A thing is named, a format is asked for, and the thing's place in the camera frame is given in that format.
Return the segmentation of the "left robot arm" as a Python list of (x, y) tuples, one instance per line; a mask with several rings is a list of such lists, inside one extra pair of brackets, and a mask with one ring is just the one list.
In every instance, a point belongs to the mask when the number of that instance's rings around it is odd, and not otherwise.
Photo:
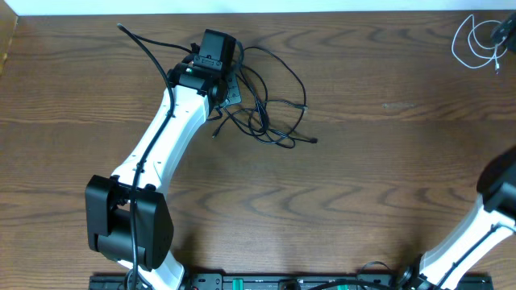
[(127, 267), (127, 289), (178, 289), (166, 196), (189, 141), (212, 109), (239, 97), (231, 62), (196, 56), (169, 70), (169, 87), (142, 139), (109, 177), (85, 188), (89, 248)]

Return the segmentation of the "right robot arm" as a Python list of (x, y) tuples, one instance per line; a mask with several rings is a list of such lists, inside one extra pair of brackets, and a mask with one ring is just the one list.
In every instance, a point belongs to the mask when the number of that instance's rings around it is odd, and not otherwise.
[[(467, 41), (471, 53), (485, 60), (480, 65), (467, 64), (456, 54), (456, 39), (462, 27), (471, 20)], [(491, 45), (484, 46), (476, 37), (476, 29), (484, 24), (497, 24), (490, 35)], [(490, 56), (477, 53), (472, 45)], [(476, 23), (469, 15), (457, 28), (451, 42), (451, 53), (470, 69), (494, 62), (500, 71), (499, 58), (515, 53), (515, 12), (506, 20)], [(477, 197), (472, 209), (458, 226), (436, 247), (422, 254), (397, 278), (396, 289), (457, 289), (464, 274), (497, 244), (515, 235), (515, 146), (497, 156), (485, 167), (476, 184)]]

